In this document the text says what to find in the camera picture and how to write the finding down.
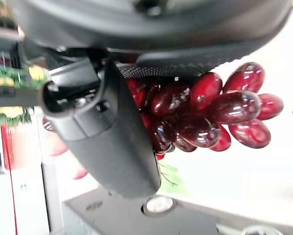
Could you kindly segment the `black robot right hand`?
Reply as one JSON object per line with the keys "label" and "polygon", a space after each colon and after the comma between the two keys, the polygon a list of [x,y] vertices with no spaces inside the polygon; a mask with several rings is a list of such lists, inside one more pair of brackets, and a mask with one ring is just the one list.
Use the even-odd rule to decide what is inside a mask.
{"label": "black robot right hand", "polygon": [[10,0],[28,61],[51,81],[40,106],[84,168],[125,198],[160,187],[128,78],[191,78],[275,37],[290,0]]}

